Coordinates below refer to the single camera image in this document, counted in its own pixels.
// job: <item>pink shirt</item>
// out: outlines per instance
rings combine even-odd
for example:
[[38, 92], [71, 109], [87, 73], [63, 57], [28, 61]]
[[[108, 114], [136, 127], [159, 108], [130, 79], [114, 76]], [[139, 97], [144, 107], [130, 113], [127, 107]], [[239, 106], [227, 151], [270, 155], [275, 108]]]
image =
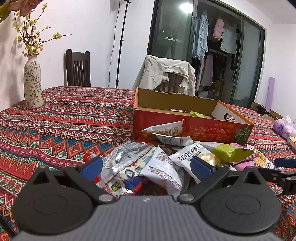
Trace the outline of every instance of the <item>pink shirt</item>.
[[214, 29], [214, 34], [213, 37], [220, 40], [221, 39], [221, 35], [223, 33], [223, 27], [224, 27], [224, 22], [221, 18], [218, 18], [216, 25], [215, 25], [215, 29]]

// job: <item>ceramic vase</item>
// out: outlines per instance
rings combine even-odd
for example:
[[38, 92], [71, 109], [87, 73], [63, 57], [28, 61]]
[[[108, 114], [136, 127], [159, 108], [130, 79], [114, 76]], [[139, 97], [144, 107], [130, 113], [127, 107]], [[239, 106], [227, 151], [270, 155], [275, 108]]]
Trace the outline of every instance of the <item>ceramic vase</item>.
[[41, 69], [37, 62], [37, 54], [28, 55], [24, 67], [24, 94], [27, 109], [36, 109], [43, 105], [41, 89]]

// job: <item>red patterned tablecloth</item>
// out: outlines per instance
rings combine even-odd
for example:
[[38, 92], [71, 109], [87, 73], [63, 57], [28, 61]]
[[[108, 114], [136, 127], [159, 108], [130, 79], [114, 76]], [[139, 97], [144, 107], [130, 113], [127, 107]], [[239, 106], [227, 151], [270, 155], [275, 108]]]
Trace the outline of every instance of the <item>red patterned tablecloth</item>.
[[[82, 164], [83, 153], [95, 150], [106, 156], [132, 139], [133, 90], [54, 87], [43, 91], [43, 107], [26, 110], [20, 102], [0, 112], [0, 210], [16, 229], [11, 207], [34, 170], [47, 165], [56, 170]], [[288, 143], [272, 131], [272, 123], [254, 111], [234, 107], [255, 127], [249, 144], [266, 157], [296, 157]], [[275, 229], [285, 240], [295, 236], [295, 196], [281, 195], [282, 216]], [[0, 228], [0, 241], [8, 240]]]

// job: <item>beige jacket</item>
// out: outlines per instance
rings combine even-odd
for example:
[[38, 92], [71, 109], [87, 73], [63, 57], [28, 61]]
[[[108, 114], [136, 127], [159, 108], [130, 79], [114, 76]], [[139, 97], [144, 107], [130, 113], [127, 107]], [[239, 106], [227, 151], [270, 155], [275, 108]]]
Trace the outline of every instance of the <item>beige jacket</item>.
[[183, 77], [178, 86], [178, 93], [194, 96], [196, 82], [194, 72], [195, 69], [186, 61], [146, 55], [133, 89], [140, 87], [153, 90], [161, 82], [169, 82], [168, 73], [172, 73]]

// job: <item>blue gripper pad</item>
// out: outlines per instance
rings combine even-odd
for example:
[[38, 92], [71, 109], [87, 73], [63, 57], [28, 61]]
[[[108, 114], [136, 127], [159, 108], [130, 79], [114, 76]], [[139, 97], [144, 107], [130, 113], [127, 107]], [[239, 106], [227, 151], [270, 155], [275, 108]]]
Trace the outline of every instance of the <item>blue gripper pad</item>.
[[208, 164], [197, 156], [191, 159], [190, 168], [193, 174], [200, 180], [206, 178], [208, 175], [212, 175], [216, 171], [214, 166]]
[[83, 177], [92, 182], [101, 173], [102, 169], [103, 160], [97, 156], [80, 166], [78, 171]]
[[274, 165], [276, 167], [296, 168], [296, 159], [276, 158]]

